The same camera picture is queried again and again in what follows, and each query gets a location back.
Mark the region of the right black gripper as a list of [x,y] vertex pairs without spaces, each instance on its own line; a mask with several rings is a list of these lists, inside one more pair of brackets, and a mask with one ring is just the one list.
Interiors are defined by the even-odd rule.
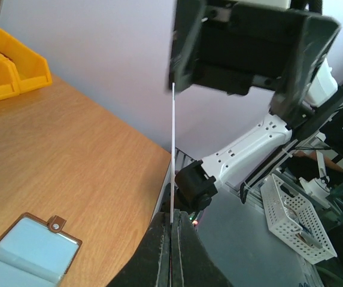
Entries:
[[326,56],[340,30],[334,18],[312,12],[177,1],[169,89],[181,93],[194,83],[241,96],[251,87],[275,90],[270,113],[297,129],[309,106],[322,106],[337,91]]

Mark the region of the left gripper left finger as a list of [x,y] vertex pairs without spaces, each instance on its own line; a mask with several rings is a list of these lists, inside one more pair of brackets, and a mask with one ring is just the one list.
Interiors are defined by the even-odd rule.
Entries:
[[108,286],[169,286],[170,214],[158,212],[136,251]]

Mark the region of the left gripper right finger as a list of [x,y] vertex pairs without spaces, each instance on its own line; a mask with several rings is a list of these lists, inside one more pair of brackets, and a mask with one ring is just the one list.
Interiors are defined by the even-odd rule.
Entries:
[[172,286],[232,286],[212,262],[189,215],[175,210],[171,225]]

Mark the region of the white card with stripe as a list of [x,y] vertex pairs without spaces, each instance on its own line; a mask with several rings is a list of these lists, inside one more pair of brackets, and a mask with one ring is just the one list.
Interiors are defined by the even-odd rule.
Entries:
[[170,201],[170,224],[174,221],[174,198],[175,198],[175,83],[172,83],[172,129],[171,129],[171,201]]

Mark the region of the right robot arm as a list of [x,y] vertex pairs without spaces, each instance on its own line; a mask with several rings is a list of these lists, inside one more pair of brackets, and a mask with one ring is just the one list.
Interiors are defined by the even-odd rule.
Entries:
[[265,160],[247,178],[254,184],[320,129],[343,101],[327,54],[341,29],[321,1],[177,1],[168,88],[193,85],[245,96],[252,87],[273,92],[267,114],[228,146],[173,171],[162,211],[204,210],[236,172]]

